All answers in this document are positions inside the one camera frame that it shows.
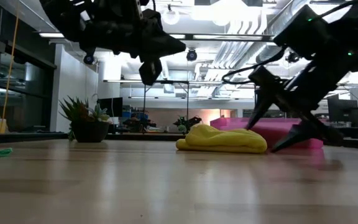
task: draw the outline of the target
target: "table surface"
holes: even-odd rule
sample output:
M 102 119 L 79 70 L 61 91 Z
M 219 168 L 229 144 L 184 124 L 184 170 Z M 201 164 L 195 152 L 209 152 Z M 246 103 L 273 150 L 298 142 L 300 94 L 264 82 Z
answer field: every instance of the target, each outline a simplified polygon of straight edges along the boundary
M 358 149 L 176 152 L 174 142 L 0 144 L 0 223 L 357 223 Z

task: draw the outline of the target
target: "pink foam block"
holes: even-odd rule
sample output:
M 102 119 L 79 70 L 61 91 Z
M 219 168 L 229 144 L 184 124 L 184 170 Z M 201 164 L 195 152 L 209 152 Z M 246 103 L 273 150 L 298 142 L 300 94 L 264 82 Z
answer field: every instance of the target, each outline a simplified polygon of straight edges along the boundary
M 249 118 L 219 118 L 210 122 L 216 129 L 227 131 L 245 128 Z M 272 148 L 279 140 L 284 138 L 293 124 L 301 120 L 297 118 L 262 118 L 252 128 L 253 131 L 266 139 L 267 147 Z M 291 146 L 291 148 L 321 149 L 323 142 L 318 139 L 309 139 Z

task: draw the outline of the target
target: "potted plant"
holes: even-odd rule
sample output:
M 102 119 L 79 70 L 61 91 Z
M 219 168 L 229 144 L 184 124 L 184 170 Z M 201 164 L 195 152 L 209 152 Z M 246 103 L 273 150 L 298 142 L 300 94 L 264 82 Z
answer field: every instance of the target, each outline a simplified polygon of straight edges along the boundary
M 78 142 L 101 142 L 107 136 L 109 131 L 108 119 L 110 118 L 106 111 L 97 104 L 94 109 L 89 108 L 88 100 L 82 102 L 80 99 L 74 100 L 68 97 L 70 101 L 60 101 L 64 114 L 63 117 L 71 121 L 69 140 L 76 139 Z

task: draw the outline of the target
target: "yellow towel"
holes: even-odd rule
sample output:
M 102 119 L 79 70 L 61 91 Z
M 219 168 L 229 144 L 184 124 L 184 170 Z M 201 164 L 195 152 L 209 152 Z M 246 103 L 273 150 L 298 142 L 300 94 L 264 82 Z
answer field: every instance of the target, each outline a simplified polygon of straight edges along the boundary
M 193 126 L 186 139 L 177 141 L 178 150 L 263 153 L 266 140 L 259 134 L 245 129 L 220 131 L 201 124 Z

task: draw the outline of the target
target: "plant pot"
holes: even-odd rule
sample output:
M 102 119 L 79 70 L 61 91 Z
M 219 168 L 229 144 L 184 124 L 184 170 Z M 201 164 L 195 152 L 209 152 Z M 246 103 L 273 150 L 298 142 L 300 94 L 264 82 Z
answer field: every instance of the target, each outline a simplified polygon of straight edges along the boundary
M 78 142 L 101 142 L 107 136 L 110 123 L 108 122 L 71 122 L 71 128 Z

